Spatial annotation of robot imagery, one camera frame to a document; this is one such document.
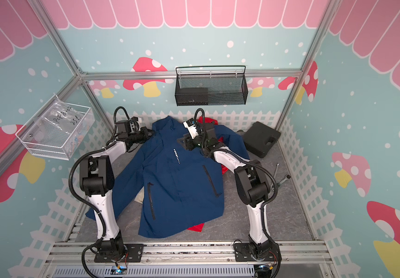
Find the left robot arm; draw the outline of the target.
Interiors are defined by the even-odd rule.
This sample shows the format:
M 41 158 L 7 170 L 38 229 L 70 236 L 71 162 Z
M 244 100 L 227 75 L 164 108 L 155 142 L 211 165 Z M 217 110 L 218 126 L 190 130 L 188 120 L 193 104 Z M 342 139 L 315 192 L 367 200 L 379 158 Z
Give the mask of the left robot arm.
M 100 150 L 80 157 L 71 168 L 68 181 L 71 194 L 93 210 L 98 229 L 97 240 L 88 249 L 95 254 L 96 262 L 118 263 L 128 255 L 114 215 L 115 176 L 111 163 L 154 134 L 142 125 L 138 117 L 127 115 L 125 120 L 117 120 L 119 110 L 126 111 L 124 107 L 115 109 L 115 128 L 111 139 Z

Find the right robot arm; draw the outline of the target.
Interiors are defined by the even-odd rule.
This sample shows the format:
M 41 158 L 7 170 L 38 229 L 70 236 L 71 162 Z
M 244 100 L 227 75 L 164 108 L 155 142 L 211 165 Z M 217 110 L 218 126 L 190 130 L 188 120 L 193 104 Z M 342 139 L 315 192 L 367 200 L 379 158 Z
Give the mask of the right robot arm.
M 203 156 L 229 169 L 234 174 L 238 196 L 246 205 L 249 215 L 248 251 L 255 261 L 264 261 L 263 268 L 280 266 L 282 257 L 278 243 L 267 228 L 266 206 L 278 194 L 278 183 L 273 175 L 257 160 L 245 159 L 220 142 L 216 137 L 215 125 L 198 121 L 205 118 L 205 111 L 199 108 L 194 117 L 183 122 L 188 134 L 178 139 L 186 150 L 200 148 Z

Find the blue jacket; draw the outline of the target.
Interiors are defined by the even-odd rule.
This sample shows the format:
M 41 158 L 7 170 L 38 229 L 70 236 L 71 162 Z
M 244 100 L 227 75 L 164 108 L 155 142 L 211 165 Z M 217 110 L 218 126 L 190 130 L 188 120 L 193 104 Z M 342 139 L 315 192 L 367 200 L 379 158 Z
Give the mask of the blue jacket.
M 155 134 L 116 177 L 116 218 L 144 191 L 138 234 L 165 238 L 219 218 L 224 213 L 221 164 L 200 149 L 184 149 L 177 140 L 188 130 L 172 117 L 153 123 Z

